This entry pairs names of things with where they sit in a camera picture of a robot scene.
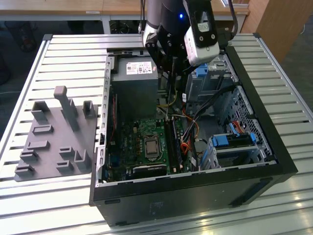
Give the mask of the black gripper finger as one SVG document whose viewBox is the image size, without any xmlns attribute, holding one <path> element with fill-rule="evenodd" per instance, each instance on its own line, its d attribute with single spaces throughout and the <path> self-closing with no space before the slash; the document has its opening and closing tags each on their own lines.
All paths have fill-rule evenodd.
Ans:
<svg viewBox="0 0 313 235">
<path fill-rule="evenodd" d="M 160 25 L 156 32 L 148 34 L 145 47 L 157 68 L 170 73 L 172 71 L 172 58 L 167 55 L 167 35 L 167 31 Z"/>
<path fill-rule="evenodd" d="M 188 75 L 195 70 L 195 67 L 190 65 L 187 57 L 187 51 L 184 45 L 178 47 L 176 58 L 176 72 L 178 75 Z"/>
</svg>

